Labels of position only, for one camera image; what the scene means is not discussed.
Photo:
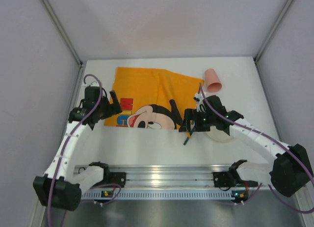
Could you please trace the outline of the cream round plate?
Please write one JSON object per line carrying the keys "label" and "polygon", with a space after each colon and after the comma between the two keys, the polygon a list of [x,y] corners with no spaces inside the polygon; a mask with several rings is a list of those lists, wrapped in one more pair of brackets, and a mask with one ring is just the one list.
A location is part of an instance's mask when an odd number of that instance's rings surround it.
{"label": "cream round plate", "polygon": [[206,132],[206,135],[211,140],[216,141],[216,142],[220,142],[220,143],[227,143],[227,142],[230,142],[234,139],[234,137],[229,136],[225,132],[220,131],[220,130],[214,130],[214,129]]}

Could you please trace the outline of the orange cartoon cloth placemat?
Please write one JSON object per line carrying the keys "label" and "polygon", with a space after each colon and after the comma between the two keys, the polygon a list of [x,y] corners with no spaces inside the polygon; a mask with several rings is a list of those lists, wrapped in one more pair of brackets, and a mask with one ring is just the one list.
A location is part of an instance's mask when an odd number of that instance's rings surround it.
{"label": "orange cartoon cloth placemat", "polygon": [[203,80],[165,69],[118,67],[112,89],[122,112],[105,126],[179,129]]}

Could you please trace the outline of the pink plastic cup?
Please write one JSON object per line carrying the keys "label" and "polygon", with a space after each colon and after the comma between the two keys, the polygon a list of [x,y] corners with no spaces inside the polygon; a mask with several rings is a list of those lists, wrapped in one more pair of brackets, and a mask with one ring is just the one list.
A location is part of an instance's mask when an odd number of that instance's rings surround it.
{"label": "pink plastic cup", "polygon": [[204,76],[208,92],[216,93],[222,89],[222,83],[214,69],[207,69]]}

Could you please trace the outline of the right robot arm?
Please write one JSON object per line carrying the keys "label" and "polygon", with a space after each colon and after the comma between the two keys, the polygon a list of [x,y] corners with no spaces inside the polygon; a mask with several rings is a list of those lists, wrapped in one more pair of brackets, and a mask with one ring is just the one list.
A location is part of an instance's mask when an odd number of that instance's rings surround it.
{"label": "right robot arm", "polygon": [[235,185],[244,181],[272,185],[281,195],[291,197],[314,177],[306,149],[271,138],[252,125],[240,113],[227,111],[218,96],[194,98],[195,109],[184,111],[179,132],[208,132],[212,127],[238,139],[265,160],[265,164],[246,159],[233,163],[228,175]]}

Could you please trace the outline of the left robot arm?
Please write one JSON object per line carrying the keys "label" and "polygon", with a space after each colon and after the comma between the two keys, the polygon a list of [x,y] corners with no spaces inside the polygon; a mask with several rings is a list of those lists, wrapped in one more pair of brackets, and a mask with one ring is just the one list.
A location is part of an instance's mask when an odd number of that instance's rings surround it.
{"label": "left robot arm", "polygon": [[110,181],[109,167],[102,162],[92,162],[84,171],[74,174],[83,145],[95,124],[122,112],[115,91],[109,93],[111,98],[108,99],[104,89],[88,86],[79,107],[70,112],[65,135],[54,159],[44,174],[36,176],[33,181],[43,206],[74,211],[86,191]]}

